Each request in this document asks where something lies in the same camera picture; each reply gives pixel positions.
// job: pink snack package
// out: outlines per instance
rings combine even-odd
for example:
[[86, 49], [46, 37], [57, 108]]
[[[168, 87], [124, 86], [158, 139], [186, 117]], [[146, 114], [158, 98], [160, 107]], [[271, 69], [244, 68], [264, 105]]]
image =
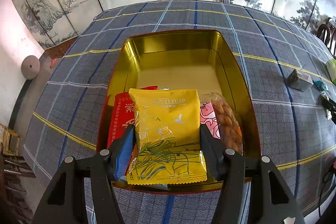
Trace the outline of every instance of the pink snack package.
[[220, 139], [215, 111], [211, 103], [201, 103], [199, 121], [205, 123], [214, 138]]

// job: black cable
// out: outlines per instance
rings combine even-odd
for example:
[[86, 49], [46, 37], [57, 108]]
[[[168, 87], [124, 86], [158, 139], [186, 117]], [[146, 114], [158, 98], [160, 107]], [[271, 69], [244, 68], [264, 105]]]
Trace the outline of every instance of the black cable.
[[328, 170], [327, 173], [325, 173], [325, 175], [322, 178], [322, 182], [323, 182], [323, 186], [320, 192], [320, 198], [319, 198], [319, 217], [321, 217], [321, 211], [320, 211], [320, 206], [321, 206], [321, 198], [322, 198], [322, 193], [323, 193], [323, 189], [325, 187], [325, 185], [332, 179], [334, 172], [331, 170], [331, 168]]

